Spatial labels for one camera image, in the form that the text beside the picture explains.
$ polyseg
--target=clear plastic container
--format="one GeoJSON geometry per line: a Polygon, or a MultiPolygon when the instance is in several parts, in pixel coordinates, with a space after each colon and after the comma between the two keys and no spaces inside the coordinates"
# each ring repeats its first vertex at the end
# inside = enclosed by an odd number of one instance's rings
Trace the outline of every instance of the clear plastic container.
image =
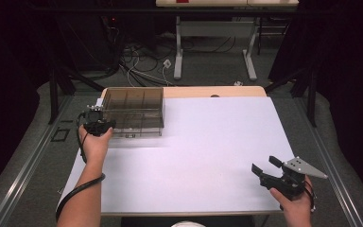
{"type": "Polygon", "coordinates": [[[116,121],[116,137],[162,135],[163,88],[108,88],[102,105],[104,118],[116,121]]]}

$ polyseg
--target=white tabletop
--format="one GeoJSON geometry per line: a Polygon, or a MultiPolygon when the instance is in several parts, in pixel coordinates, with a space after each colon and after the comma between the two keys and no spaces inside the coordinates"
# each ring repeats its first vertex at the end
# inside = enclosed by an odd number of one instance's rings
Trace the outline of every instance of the white tabletop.
{"type": "MultiPolygon", "coordinates": [[[[269,155],[293,153],[269,97],[166,98],[163,135],[113,139],[102,214],[228,215],[280,212],[251,172],[280,177],[269,155]]],[[[78,155],[63,196],[84,168],[78,155]]]]}
{"type": "Polygon", "coordinates": [[[298,0],[156,0],[157,7],[291,7],[298,0]]]}

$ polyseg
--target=desk leg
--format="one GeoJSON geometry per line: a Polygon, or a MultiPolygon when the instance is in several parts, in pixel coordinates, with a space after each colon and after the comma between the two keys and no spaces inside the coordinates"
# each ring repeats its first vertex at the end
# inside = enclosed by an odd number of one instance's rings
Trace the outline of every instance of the desk leg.
{"type": "Polygon", "coordinates": [[[182,78],[182,35],[181,35],[181,18],[176,17],[176,62],[174,79],[182,78]]]}
{"type": "Polygon", "coordinates": [[[254,70],[254,65],[252,64],[252,60],[251,60],[251,53],[254,47],[254,42],[255,42],[255,36],[257,33],[257,25],[256,25],[256,18],[253,20],[252,22],[252,28],[251,28],[251,40],[250,40],[250,44],[247,49],[243,50],[243,56],[244,56],[244,62],[246,63],[246,67],[247,67],[247,72],[249,73],[249,78],[251,81],[256,81],[257,77],[255,74],[255,70],[254,70]]]}

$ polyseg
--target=white table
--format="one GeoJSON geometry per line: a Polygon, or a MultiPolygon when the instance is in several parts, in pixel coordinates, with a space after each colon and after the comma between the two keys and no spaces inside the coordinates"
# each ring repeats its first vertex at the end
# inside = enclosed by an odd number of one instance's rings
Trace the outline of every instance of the white table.
{"type": "MultiPolygon", "coordinates": [[[[298,0],[156,0],[157,7],[166,8],[286,8],[296,7],[298,0]]],[[[182,36],[213,36],[213,37],[249,37],[247,49],[243,50],[244,62],[250,80],[257,80],[251,53],[257,33],[256,18],[247,22],[215,22],[215,21],[181,21],[176,17],[176,60],[174,79],[182,78],[182,36]]]]}
{"type": "MultiPolygon", "coordinates": [[[[250,88],[165,88],[162,136],[110,141],[102,215],[281,212],[279,203],[259,185],[251,164],[282,176],[268,157],[290,160],[293,153],[271,99],[262,88],[250,88]],[[201,97],[177,97],[191,91],[202,91],[197,95],[201,97]],[[227,91],[237,96],[227,96],[227,91]]],[[[63,196],[74,188],[83,168],[78,155],[63,196]]]]}

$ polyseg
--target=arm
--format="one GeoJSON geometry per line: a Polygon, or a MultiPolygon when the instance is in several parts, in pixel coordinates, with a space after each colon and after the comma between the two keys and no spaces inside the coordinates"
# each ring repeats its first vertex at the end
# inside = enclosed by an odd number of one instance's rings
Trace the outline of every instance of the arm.
{"type": "MultiPolygon", "coordinates": [[[[307,176],[305,176],[305,180],[311,185],[307,176]]],[[[290,201],[276,188],[271,188],[269,192],[283,206],[288,227],[311,227],[311,200],[306,193],[302,193],[298,198],[290,201]]]]}
{"type": "MultiPolygon", "coordinates": [[[[78,132],[81,141],[88,135],[82,126],[78,132]]],[[[111,136],[112,128],[100,137],[90,134],[85,138],[83,147],[88,161],[76,187],[101,176],[111,136]]],[[[101,183],[97,183],[80,191],[64,205],[58,226],[99,226],[100,220],[101,183]]]]}

